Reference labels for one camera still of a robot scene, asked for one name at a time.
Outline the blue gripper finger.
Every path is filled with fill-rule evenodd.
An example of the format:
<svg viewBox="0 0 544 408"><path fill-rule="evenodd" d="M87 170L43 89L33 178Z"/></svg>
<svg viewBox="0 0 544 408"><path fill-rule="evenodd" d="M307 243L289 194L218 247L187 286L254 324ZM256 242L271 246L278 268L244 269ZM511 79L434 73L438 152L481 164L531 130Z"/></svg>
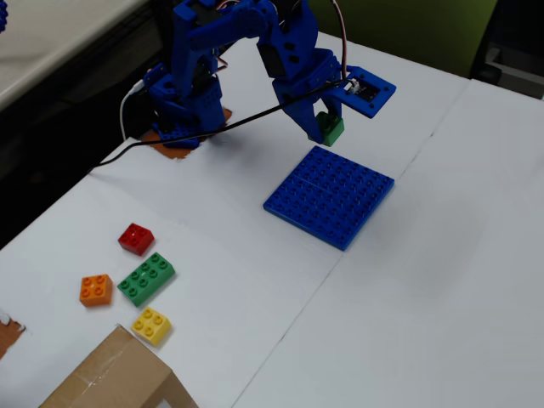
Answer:
<svg viewBox="0 0 544 408"><path fill-rule="evenodd" d="M326 114L332 118L342 117L342 102L334 94L328 93L324 96Z"/></svg>
<svg viewBox="0 0 544 408"><path fill-rule="evenodd" d="M283 111L307 134L310 140L322 142L323 135L314 110L317 100L318 98L315 96L295 100L285 95L282 104L286 105L283 107Z"/></svg>

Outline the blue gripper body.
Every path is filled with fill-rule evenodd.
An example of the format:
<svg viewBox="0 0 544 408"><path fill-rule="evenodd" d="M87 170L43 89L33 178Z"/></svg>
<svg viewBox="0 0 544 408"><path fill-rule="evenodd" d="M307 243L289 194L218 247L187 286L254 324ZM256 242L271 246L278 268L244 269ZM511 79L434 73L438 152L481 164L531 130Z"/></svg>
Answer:
<svg viewBox="0 0 544 408"><path fill-rule="evenodd" d="M295 100L315 96L324 103L324 96L341 87L346 77L344 61L330 49L270 49L270 78L278 100L275 107L278 111L283 111L286 106L282 104L285 95Z"/></svg>

